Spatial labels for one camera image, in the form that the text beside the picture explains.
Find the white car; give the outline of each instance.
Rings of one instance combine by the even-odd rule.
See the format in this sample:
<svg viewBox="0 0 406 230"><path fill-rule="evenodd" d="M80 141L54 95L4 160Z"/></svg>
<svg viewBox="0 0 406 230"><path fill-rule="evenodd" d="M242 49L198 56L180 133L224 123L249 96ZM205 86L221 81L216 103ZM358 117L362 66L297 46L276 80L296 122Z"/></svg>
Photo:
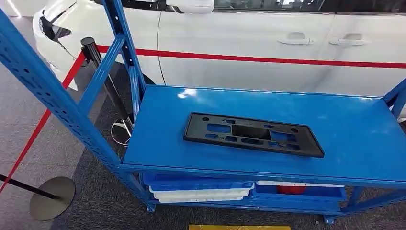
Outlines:
<svg viewBox="0 0 406 230"><path fill-rule="evenodd" d="M136 48L228 56L406 62L406 0L122 0ZM101 0L54 0L33 21L63 80L80 40L113 41ZM139 56L155 84L382 96L399 68Z"/></svg>

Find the car door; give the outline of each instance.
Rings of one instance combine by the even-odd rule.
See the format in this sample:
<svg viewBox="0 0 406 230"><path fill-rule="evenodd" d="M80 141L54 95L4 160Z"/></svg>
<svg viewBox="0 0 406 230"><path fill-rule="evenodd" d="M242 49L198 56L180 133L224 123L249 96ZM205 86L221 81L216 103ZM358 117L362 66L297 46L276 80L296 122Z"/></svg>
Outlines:
<svg viewBox="0 0 406 230"><path fill-rule="evenodd" d="M163 11L158 50L317 59L335 0L215 0L209 14ZM160 57L168 85L307 91L320 66Z"/></svg>
<svg viewBox="0 0 406 230"><path fill-rule="evenodd" d="M322 59L404 63L405 4L405 0L343 0ZM405 69L325 67L313 90L383 96L405 77Z"/></svg>

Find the yellow mat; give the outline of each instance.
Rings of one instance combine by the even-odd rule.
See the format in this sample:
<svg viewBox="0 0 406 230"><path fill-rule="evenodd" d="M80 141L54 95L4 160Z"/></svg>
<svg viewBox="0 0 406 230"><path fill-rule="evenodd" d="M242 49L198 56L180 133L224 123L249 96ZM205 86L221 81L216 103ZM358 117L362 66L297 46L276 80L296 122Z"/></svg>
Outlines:
<svg viewBox="0 0 406 230"><path fill-rule="evenodd" d="M288 226L189 225L189 230L291 230Z"/></svg>

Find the round metal base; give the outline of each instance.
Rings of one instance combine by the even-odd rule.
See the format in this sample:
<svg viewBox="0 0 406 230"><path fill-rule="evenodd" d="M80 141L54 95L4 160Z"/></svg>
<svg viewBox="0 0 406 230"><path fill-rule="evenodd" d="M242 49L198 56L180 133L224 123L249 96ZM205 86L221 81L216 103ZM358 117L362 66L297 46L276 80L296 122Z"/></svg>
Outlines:
<svg viewBox="0 0 406 230"><path fill-rule="evenodd" d="M127 146L130 140L130 135L128 134L127 129L122 120L116 120L111 129L112 138L115 142L120 145Z"/></svg>
<svg viewBox="0 0 406 230"><path fill-rule="evenodd" d="M30 213L34 219L49 220L62 214L75 196L75 184L67 177L59 176L43 183L39 189L61 199L51 199L34 194L30 201Z"/></svg>

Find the red object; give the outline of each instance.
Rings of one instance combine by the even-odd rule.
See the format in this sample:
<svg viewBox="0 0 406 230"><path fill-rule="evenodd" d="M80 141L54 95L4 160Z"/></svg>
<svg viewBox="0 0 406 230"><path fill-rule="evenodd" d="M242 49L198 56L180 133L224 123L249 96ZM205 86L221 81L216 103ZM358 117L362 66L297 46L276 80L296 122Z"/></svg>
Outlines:
<svg viewBox="0 0 406 230"><path fill-rule="evenodd" d="M306 190L306 186L276 186L276 191L279 194L292 194L292 195L299 195L302 194Z"/></svg>
<svg viewBox="0 0 406 230"><path fill-rule="evenodd" d="M107 50L109 49L108 46L97 46L97 48L102 53L106 53ZM196 53L161 51L150 49L135 49L135 51L138 55L142 56L171 57L171 58L194 58L194 59L253 61L253 62L270 62L270 63L285 63L285 64L302 64L302 65L406 69L406 63L393 63L393 62L331 61L331 60L285 59L285 58L270 58L270 57L245 57L245 56L230 56L218 54L196 54Z"/></svg>
<svg viewBox="0 0 406 230"><path fill-rule="evenodd" d="M73 77L79 71L80 66L82 65L83 61L85 60L85 56L81 52L76 58L75 62L70 68L68 74L66 75L64 81L62 82L62 86L66 89L70 82L73 80ZM7 176L6 180L4 181L3 185L0 188L0 193L3 191L6 184L9 182L10 178L13 176L14 172L17 170L18 165L20 165L21 161L23 160L24 156L27 154L28 150L30 149L31 145L34 143L35 139L37 138L38 134L41 132L42 128L44 127L46 121L48 120L49 116L51 115L51 111L48 109L45 110L44 114L42 114L41 119L39 120L37 126L35 127L33 133L31 134L30 138L28 139L27 143L24 146L24 149L21 151L17 161L14 163L9 175Z"/></svg>

